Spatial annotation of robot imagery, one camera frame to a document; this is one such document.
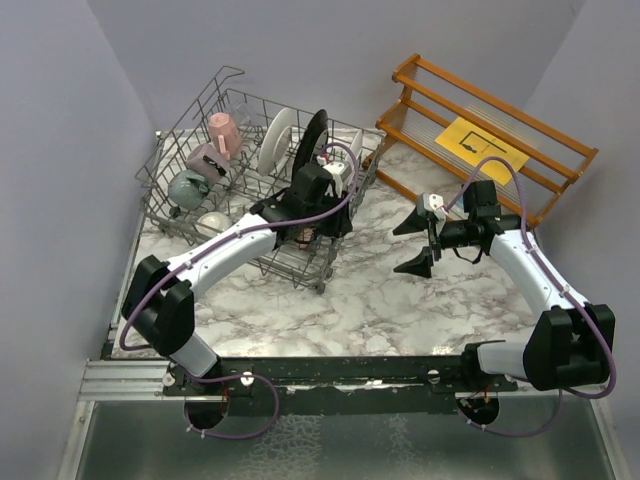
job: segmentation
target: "pink mug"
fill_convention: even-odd
[[[229,161],[242,146],[242,135],[228,113],[216,113],[209,119],[209,136],[216,150]]]

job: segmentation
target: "wooden dish rack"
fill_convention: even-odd
[[[598,150],[589,148],[518,108],[490,95],[414,54],[393,73],[404,88],[397,102],[376,122],[386,133],[382,152],[404,143],[462,180],[473,165],[435,142],[457,117],[526,154],[529,159],[518,175],[527,194],[527,221],[535,228],[565,190],[589,166]],[[416,194],[385,174],[378,178],[411,200]],[[480,172],[479,179],[487,179]],[[497,185],[498,199],[507,209],[521,213],[513,180]]]

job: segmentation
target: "yellow card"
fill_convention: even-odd
[[[527,154],[462,117],[456,118],[445,128],[436,138],[436,143],[474,167],[486,157],[497,156],[504,158],[517,172],[529,159]],[[498,162],[485,164],[481,171],[503,186],[511,180],[507,167]]]

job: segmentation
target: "metal wire rack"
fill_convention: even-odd
[[[269,197],[289,185],[291,169],[298,143],[312,112],[296,109],[277,102],[257,97],[239,90],[226,88],[229,79],[244,74],[243,70],[224,66],[209,81],[173,128],[159,133],[158,147],[154,154],[137,172],[136,178],[142,182],[145,192],[142,196],[142,211],[146,218],[160,231],[170,236],[180,236],[193,245],[202,243],[219,233],[198,222],[207,212],[221,212],[232,221],[237,221],[256,201]],[[245,117],[240,131],[243,147],[232,159],[231,171],[212,187],[203,204],[186,211],[178,207],[167,195],[171,179],[185,170],[189,153],[199,144],[210,142],[207,131],[208,118],[217,112],[231,112],[242,106]],[[264,135],[275,115],[282,108],[296,111],[297,125],[293,128],[292,141],[285,160],[269,176],[261,176],[256,171],[257,159]],[[333,119],[328,122],[329,141],[349,144],[358,127]],[[380,157],[382,137],[375,132],[367,132],[363,145],[363,161],[370,160],[367,170],[358,173],[358,190],[350,203],[350,214],[355,214],[362,203],[367,187],[375,179],[375,170]],[[345,159],[341,149],[329,151],[332,160]],[[342,239],[315,237],[306,248],[291,242],[273,252],[251,262],[263,275],[276,274],[289,279],[294,288],[298,286],[315,288],[324,292],[325,281],[331,277],[331,264],[337,257]]]

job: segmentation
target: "white marble surface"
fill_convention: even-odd
[[[406,146],[396,145],[381,169],[414,191],[452,198],[460,182]],[[379,180],[367,191],[334,263],[323,295],[245,265],[197,304],[197,332],[223,356],[421,355],[459,353],[468,342],[526,341],[535,323],[509,277],[490,258],[478,265],[444,252],[426,280],[393,273],[424,245],[420,234],[391,230],[413,208]],[[145,226],[137,259],[183,253],[181,239]],[[473,257],[476,251],[462,250]],[[133,332],[128,343],[141,343]],[[152,351],[114,357],[151,356]]]

